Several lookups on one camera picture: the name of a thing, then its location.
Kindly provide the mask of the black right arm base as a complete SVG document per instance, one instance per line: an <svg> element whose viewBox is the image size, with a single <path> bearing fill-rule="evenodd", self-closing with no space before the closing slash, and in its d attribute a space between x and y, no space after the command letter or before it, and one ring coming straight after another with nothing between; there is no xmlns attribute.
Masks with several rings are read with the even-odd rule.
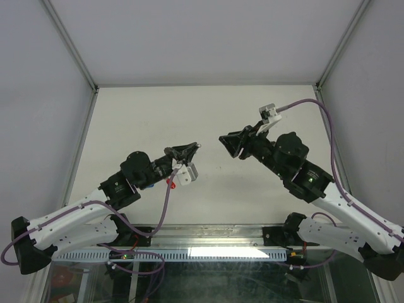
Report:
<svg viewBox="0 0 404 303"><path fill-rule="evenodd" d="M293 212L281 225L264 226L262 236L264 246L280 246L285 249L303 247L304 241L298 236L299 224L307 217Z"/></svg>

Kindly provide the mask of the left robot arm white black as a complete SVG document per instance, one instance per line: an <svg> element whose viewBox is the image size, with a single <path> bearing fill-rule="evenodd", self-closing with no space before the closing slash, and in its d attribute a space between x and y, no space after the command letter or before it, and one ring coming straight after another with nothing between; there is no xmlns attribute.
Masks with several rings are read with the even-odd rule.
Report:
<svg viewBox="0 0 404 303"><path fill-rule="evenodd" d="M198 172L192 160L201 145L166 147L164 155L154 161L143 151L134 151L120 164L120 169L85 196L53 213L36 219L18 217L11 222L11 243L15 262L1 262L17 266L22 275L29 275L47 267L53 259L82 247L116 242L130 242L132 232L145 237L133 227L119 210L141 198L140 191L160 181L167 181L172 189L174 179L181 185L195 181Z"/></svg>

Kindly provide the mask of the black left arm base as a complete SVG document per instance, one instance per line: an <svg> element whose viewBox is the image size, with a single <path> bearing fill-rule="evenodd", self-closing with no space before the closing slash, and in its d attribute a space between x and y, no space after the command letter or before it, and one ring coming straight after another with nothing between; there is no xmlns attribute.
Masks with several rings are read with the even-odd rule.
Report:
<svg viewBox="0 0 404 303"><path fill-rule="evenodd" d="M130 229L117 215L109 215L107 221L114 222L117 237L106 242L108 246L116 247L150 247L152 236L144 236Z"/></svg>

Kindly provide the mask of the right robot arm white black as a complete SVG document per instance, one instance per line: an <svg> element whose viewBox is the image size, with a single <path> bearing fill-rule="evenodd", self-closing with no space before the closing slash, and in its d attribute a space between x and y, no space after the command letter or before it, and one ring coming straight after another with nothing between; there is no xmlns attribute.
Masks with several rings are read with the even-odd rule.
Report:
<svg viewBox="0 0 404 303"><path fill-rule="evenodd" d="M309 149L295 132L275 142L251 126L219 137L233 158L254 157L277 175L288 192L339 219L346 227L324 226L302 214L291 213L283 224L285 242L328 246L364 264L388 281L403 273L403 227L378 215L351 196L332 175L307 160Z"/></svg>

